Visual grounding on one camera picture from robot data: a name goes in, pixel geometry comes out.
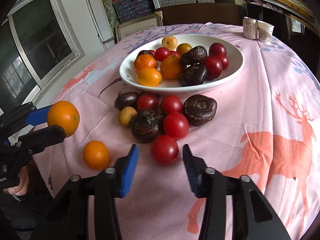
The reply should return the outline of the person's left hand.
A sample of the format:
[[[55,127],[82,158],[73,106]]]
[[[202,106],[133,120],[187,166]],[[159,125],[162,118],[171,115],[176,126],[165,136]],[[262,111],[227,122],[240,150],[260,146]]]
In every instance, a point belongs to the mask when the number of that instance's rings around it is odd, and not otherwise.
[[[4,189],[3,192],[5,194],[22,196],[27,193],[27,189],[29,185],[29,175],[28,175],[28,170],[26,166],[21,169],[18,177],[20,179],[20,183],[15,187]]]

